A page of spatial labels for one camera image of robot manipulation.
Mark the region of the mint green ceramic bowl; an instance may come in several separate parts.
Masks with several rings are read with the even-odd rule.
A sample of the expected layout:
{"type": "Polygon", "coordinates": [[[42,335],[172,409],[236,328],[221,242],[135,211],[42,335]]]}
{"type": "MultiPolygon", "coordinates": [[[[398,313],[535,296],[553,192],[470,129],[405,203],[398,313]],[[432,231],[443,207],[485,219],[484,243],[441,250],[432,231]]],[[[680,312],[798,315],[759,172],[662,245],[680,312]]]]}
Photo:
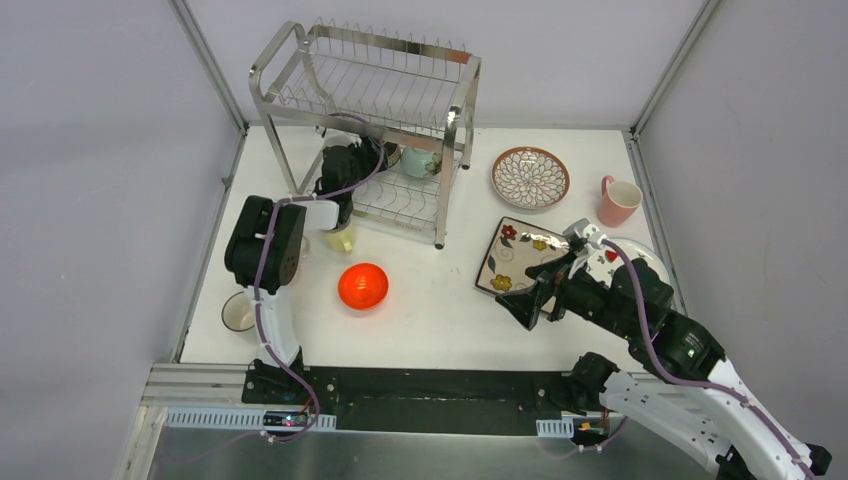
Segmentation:
{"type": "Polygon", "coordinates": [[[438,152],[407,146],[401,154],[400,165],[405,174],[428,179],[441,172],[442,157],[438,152]]]}

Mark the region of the stainless steel dish rack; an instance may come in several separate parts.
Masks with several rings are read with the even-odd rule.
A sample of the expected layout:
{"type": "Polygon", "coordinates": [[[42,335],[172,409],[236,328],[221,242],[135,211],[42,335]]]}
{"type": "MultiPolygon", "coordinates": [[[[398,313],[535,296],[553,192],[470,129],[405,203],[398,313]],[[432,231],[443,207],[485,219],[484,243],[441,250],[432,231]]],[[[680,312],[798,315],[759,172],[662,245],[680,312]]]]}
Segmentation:
{"type": "Polygon", "coordinates": [[[422,234],[443,248],[452,183],[469,169],[482,60],[449,43],[358,25],[285,23],[250,68],[249,91],[291,193],[311,191],[321,159],[286,156],[277,125],[291,121],[438,154],[417,178],[395,165],[353,193],[356,215],[422,234]]]}

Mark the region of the orange plastic bowl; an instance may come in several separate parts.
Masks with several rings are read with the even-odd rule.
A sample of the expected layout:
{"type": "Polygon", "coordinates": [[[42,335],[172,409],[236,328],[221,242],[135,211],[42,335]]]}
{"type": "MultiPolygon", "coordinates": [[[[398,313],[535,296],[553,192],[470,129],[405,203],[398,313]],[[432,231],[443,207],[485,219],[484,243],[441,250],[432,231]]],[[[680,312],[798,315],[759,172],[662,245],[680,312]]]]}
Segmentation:
{"type": "Polygon", "coordinates": [[[347,307],[363,311],[379,306],[388,295],[389,286],[388,275],[380,266],[358,263],[341,274],[337,292],[347,307]]]}

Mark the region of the brown patterned ceramic bowl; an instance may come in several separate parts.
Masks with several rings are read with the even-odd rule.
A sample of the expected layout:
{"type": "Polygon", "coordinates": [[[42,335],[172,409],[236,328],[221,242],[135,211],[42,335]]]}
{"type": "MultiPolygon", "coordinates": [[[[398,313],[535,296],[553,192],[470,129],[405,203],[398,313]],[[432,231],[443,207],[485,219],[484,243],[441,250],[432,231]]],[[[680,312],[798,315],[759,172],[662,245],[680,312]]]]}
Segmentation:
{"type": "Polygon", "coordinates": [[[388,170],[393,168],[400,160],[402,148],[393,142],[385,142],[384,145],[385,159],[383,169],[388,170]]]}

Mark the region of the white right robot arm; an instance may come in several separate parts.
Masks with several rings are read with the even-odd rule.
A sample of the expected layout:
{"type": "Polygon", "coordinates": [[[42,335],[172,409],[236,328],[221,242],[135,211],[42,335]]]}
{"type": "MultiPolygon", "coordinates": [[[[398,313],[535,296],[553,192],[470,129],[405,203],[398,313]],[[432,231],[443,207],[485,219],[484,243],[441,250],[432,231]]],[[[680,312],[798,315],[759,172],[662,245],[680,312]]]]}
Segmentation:
{"type": "Polygon", "coordinates": [[[823,446],[805,443],[781,426],[741,379],[725,349],[697,321],[670,306],[671,287],[643,259],[605,240],[623,264],[610,285],[592,277],[575,253],[531,267],[530,286],[496,301],[526,330],[545,303],[552,321],[573,313],[623,339],[645,371],[697,409],[663,398],[650,385],[598,353],[582,355],[564,376],[564,394],[551,400],[586,415],[617,412],[702,463],[719,479],[816,479],[832,462],[823,446]]]}

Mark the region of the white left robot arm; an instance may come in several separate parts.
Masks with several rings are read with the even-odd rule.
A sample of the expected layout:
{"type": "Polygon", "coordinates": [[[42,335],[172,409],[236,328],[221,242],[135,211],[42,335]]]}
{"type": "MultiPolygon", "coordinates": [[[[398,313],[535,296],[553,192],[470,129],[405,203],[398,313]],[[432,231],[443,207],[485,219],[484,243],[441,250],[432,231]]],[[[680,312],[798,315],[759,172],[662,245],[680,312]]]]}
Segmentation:
{"type": "Polygon", "coordinates": [[[297,402],[305,378],[291,368],[301,353],[289,287],[300,263],[304,234],[348,226],[353,193],[387,166],[383,140],[332,131],[320,151],[320,174],[306,195],[278,200],[250,195],[225,248],[224,265],[254,309],[257,358],[274,364],[266,389],[281,404],[297,402]]]}

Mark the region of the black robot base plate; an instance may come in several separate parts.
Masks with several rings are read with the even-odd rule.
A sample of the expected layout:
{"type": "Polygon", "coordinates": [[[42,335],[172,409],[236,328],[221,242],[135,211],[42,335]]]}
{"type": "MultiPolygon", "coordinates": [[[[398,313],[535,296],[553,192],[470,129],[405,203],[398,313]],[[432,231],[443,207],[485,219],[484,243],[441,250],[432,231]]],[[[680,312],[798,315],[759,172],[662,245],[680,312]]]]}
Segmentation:
{"type": "Polygon", "coordinates": [[[312,366],[298,383],[254,361],[241,399],[297,405],[315,393],[339,430],[530,436],[539,420],[597,412],[597,399],[561,372],[312,366]]]}

